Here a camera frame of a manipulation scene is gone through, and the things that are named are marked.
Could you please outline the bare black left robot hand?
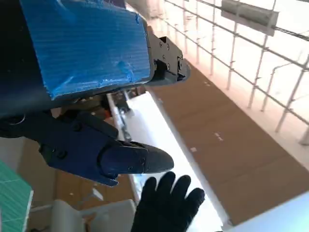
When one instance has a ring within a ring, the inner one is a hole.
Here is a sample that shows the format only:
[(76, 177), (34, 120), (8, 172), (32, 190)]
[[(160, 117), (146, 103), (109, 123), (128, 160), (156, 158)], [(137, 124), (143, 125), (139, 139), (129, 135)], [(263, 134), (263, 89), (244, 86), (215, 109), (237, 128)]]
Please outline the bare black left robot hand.
[(118, 139), (82, 110), (51, 110), (141, 85), (185, 81), (190, 66), (137, 13), (97, 0), (0, 3), (0, 135), (40, 145), (47, 165), (110, 187), (119, 174), (174, 167), (165, 151)]

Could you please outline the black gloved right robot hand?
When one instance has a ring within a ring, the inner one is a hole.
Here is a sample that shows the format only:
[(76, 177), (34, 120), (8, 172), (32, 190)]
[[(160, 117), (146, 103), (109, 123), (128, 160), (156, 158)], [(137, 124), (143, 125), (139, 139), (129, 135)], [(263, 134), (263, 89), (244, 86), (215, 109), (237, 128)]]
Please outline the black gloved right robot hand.
[(205, 191), (201, 188), (187, 193), (190, 184), (190, 176), (176, 179), (172, 171), (165, 173), (159, 181), (149, 177), (143, 186), (131, 231), (187, 231), (205, 201)]

